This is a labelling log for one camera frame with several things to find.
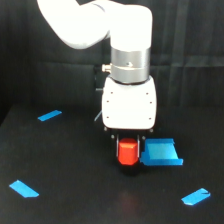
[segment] blue object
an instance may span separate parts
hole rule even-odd
[[[179,166],[179,159],[174,148],[173,139],[146,139],[145,152],[142,152],[140,162],[147,166]]]
[[[9,185],[14,191],[22,195],[24,198],[37,197],[39,194],[26,186],[21,181],[17,180],[13,184]]]
[[[48,120],[48,119],[50,119],[52,117],[55,117],[55,116],[57,116],[57,115],[59,115],[61,113],[62,113],[61,111],[55,110],[55,111],[52,111],[52,112],[50,112],[48,114],[45,114],[45,115],[43,115],[41,117],[38,117],[38,119],[40,121],[46,121],[46,120]]]
[[[197,191],[195,191],[192,194],[189,194],[188,196],[182,198],[181,200],[184,202],[186,205],[195,205],[198,202],[208,198],[211,194],[205,190],[204,188],[201,188]]]

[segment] blue tape strip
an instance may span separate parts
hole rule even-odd
[[[149,138],[145,140],[146,144],[151,144],[151,143],[171,143],[174,144],[174,140],[172,138]]]
[[[14,191],[22,195],[24,198],[37,197],[39,194],[29,188],[27,185],[17,180],[13,184],[9,185]]]
[[[195,205],[198,202],[210,197],[210,193],[205,190],[204,188],[201,188],[197,191],[195,191],[192,194],[189,194],[188,196],[182,198],[181,200],[184,202],[186,205]]]
[[[48,120],[48,119],[50,119],[52,117],[55,117],[55,116],[57,116],[57,115],[59,115],[61,113],[62,113],[61,111],[55,110],[55,111],[52,111],[52,112],[50,112],[48,114],[45,114],[45,115],[43,115],[41,117],[38,117],[38,119],[40,121],[46,121],[46,120]]]

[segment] red object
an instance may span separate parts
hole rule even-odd
[[[138,143],[132,138],[123,138],[118,145],[118,160],[123,165],[134,165],[138,161]]]

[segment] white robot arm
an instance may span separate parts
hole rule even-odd
[[[68,46],[85,49],[110,38],[111,64],[102,97],[110,129],[149,130],[156,117],[156,91],[149,75],[152,13],[144,6],[96,0],[37,0],[40,11]]]

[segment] black table surface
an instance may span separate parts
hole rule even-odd
[[[53,109],[62,114],[37,120]],[[223,223],[224,109],[159,108],[152,137],[173,138],[184,165],[140,166],[134,175],[115,162],[95,115],[82,108],[11,108],[0,127],[1,224]],[[16,180],[39,196],[23,198],[9,188]],[[200,188],[211,196],[183,204]]]

